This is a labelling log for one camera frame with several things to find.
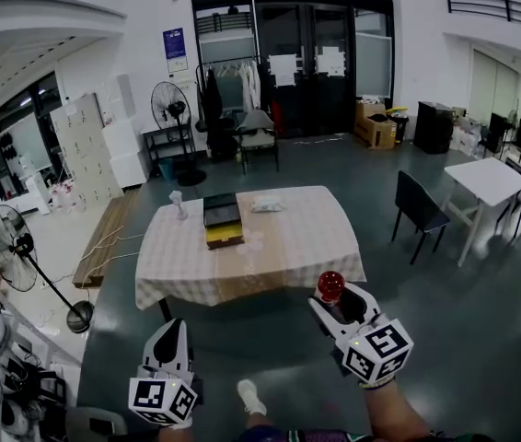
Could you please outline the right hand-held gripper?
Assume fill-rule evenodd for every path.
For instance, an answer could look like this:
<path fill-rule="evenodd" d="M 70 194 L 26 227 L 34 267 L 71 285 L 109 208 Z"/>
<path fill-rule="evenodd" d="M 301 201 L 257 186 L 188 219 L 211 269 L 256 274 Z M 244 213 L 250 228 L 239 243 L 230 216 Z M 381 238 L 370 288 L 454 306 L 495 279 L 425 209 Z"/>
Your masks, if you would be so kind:
<path fill-rule="evenodd" d="M 358 285 L 346 285 L 341 294 L 341 314 L 316 297 L 308 304 L 342 352 L 342 367 L 361 383 L 383 383 L 407 362 L 413 341 L 398 319 L 380 314 L 375 298 Z M 357 328 L 357 322 L 363 324 Z"/>

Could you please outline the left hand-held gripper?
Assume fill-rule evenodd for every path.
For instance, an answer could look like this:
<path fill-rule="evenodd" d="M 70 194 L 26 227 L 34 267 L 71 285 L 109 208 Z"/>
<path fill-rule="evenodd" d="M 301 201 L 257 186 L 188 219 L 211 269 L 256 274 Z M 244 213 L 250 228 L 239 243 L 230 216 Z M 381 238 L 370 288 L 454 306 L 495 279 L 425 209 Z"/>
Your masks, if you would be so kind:
<path fill-rule="evenodd" d="M 198 395 L 191 386 L 194 374 L 187 371 L 190 361 L 187 325 L 173 319 L 146 342 L 144 365 L 130 379 L 128 409 L 162 428 L 191 427 Z"/>

